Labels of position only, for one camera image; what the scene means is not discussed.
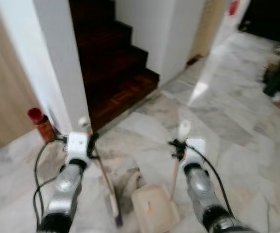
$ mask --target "red object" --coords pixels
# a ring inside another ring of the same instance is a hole
[[[230,16],[233,16],[233,15],[236,14],[238,5],[239,5],[239,0],[232,0],[232,3],[231,3],[231,5],[230,5],[229,11],[228,11],[228,14],[229,14]]]
[[[39,108],[30,109],[28,111],[28,116],[35,125],[41,124],[44,120],[44,115]]]
[[[27,114],[45,142],[57,138],[57,135],[54,133],[53,127],[48,120],[48,117],[44,115],[39,108],[32,108]]]

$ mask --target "door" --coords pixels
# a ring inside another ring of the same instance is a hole
[[[26,112],[38,106],[0,20],[0,148],[33,129]]]
[[[221,23],[225,5],[225,0],[206,0],[188,61],[197,56],[205,57],[208,55]]]
[[[280,1],[251,0],[238,29],[280,41]]]

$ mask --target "wooden panel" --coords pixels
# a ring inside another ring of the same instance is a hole
[[[206,0],[188,60],[207,56],[225,9],[224,0]]]
[[[0,20],[0,148],[33,129],[26,111],[37,106]]]

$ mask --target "wooden stair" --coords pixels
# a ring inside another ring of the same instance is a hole
[[[132,28],[115,20],[115,2],[70,0],[74,32],[94,130],[156,89],[148,52],[131,45]]]

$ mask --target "white dustpan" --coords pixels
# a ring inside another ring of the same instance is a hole
[[[131,200],[141,233],[163,233],[180,221],[177,207],[163,184],[150,184],[136,190]]]

